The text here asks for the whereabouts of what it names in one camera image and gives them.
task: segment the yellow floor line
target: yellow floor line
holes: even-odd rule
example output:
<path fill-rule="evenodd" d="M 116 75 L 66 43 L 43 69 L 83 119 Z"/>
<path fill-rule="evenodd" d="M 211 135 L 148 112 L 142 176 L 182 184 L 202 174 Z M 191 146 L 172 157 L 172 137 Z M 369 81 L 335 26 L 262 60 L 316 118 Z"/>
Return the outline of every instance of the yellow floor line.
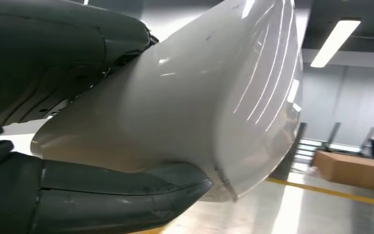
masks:
<path fill-rule="evenodd" d="M 339 196 L 339 197 L 343 197 L 343 198 L 347 198 L 347 199 L 351 199 L 351 200 L 355 200 L 355 201 L 361 201 L 361 202 L 365 202 L 365 203 L 369 203 L 369 204 L 374 205 L 374 199 L 369 198 L 369 197 L 358 196 L 358 195 L 354 195 L 354 194 L 347 194 L 347 193 L 342 193 L 342 192 L 333 191 L 333 190 L 329 190 L 329 189 L 323 189 L 323 188 L 314 187 L 314 186 L 310 186 L 310 185 L 306 185 L 306 184 L 297 184 L 297 183 L 292 183 L 292 182 L 288 182 L 288 181 L 284 181 L 284 180 L 280 180 L 280 179 L 274 179 L 274 178 L 268 178 L 267 181 L 277 183 L 277 184 L 282 184 L 282 185 L 298 187 L 298 188 L 301 188 L 301 189 L 306 189 L 306 190 L 319 192 L 319 193 L 323 193 L 323 194 Z"/>
<path fill-rule="evenodd" d="M 145 231 L 142 231 L 142 232 L 131 233 L 131 234 L 160 234 L 162 231 L 164 231 L 165 228 L 166 228 L 166 226 L 161 227 L 161 228 L 154 228 L 154 229 L 150 229 L 150 230 L 145 230 Z"/>

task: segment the garage floor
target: garage floor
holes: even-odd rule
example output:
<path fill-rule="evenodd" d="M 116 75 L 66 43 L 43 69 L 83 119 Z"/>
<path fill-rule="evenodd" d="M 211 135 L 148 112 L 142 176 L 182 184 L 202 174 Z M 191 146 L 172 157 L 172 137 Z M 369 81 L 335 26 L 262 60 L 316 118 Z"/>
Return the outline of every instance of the garage floor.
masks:
<path fill-rule="evenodd" d="M 374 191 L 295 173 L 289 181 L 263 182 L 235 204 L 197 202 L 162 233 L 374 234 Z"/>

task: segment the cardboard box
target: cardboard box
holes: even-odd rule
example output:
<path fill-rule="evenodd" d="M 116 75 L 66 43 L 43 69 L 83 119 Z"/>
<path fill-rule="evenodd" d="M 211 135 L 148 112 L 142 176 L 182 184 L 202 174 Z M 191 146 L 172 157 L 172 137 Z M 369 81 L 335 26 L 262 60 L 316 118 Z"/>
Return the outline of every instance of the cardboard box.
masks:
<path fill-rule="evenodd" d="M 374 160 L 316 151 L 313 166 L 332 182 L 374 190 Z"/>

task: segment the scratch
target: scratch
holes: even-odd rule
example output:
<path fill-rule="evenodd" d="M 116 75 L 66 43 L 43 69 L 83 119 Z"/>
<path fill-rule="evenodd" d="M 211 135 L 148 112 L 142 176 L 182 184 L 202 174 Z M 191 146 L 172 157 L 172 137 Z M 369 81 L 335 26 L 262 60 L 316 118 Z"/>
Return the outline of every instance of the scratch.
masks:
<path fill-rule="evenodd" d="M 211 38 L 211 36 L 214 34 L 215 31 L 211 32 L 210 35 L 208 35 L 208 37 L 206 38 L 206 40 L 209 40 Z"/>

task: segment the ceiling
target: ceiling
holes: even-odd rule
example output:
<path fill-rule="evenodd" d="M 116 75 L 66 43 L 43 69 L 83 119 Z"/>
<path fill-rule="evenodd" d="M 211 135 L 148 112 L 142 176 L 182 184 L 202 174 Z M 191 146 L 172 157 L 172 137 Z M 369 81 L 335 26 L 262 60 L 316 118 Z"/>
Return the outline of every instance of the ceiling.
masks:
<path fill-rule="evenodd" d="M 320 49 L 341 18 L 362 20 L 341 50 L 374 52 L 374 0 L 314 0 L 303 47 Z"/>

